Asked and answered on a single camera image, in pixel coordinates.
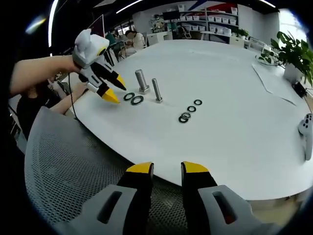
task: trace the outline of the white controller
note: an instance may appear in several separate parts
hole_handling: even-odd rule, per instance
[[[299,123],[298,130],[306,138],[305,160],[310,160],[312,157],[312,114],[307,114],[305,118]]]

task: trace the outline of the white paper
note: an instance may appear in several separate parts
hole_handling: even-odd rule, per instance
[[[278,77],[267,71],[260,65],[252,64],[254,71],[258,74],[265,90],[277,97],[280,97],[296,106],[296,101],[293,98],[295,92],[290,83],[282,77]]]

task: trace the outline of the washer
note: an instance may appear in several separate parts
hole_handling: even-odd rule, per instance
[[[138,105],[138,104],[141,104],[142,102],[143,102],[143,96],[142,95],[135,96],[131,100],[132,105]]]
[[[130,92],[130,93],[124,95],[124,100],[125,100],[125,101],[128,101],[128,100],[131,100],[131,99],[134,98],[134,97],[135,97],[135,93],[134,93],[134,92]]]
[[[178,118],[178,121],[179,121],[180,123],[186,123],[188,120],[189,120],[189,119],[184,119],[182,116],[180,116],[180,117]]]
[[[196,110],[197,110],[197,109],[196,109],[195,106],[189,106],[189,107],[187,108],[187,111],[188,111],[188,112],[191,112],[191,113],[194,113]]]
[[[183,114],[181,115],[181,117],[182,117],[183,119],[189,119],[189,118],[191,118],[191,115],[190,115],[190,113],[185,112],[185,113],[183,113]]]
[[[195,104],[195,105],[202,105],[202,100],[196,99],[196,100],[194,101],[194,104]]]

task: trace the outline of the black cable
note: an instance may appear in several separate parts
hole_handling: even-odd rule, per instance
[[[75,115],[75,118],[79,121],[79,119],[78,119],[78,117],[77,117],[77,115],[76,115],[76,112],[75,112],[75,108],[74,108],[72,89],[71,89],[71,87],[70,87],[70,77],[69,77],[69,73],[68,73],[68,86],[69,86],[70,100],[72,101],[72,107],[73,107],[74,115]]]

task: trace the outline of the metal bolt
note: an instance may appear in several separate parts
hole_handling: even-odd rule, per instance
[[[161,103],[163,99],[161,97],[160,90],[158,89],[157,80],[155,78],[152,79],[152,83],[156,93],[156,102]]]
[[[136,70],[135,74],[139,83],[139,92],[142,94],[146,94],[150,90],[150,87],[146,83],[142,70]]]

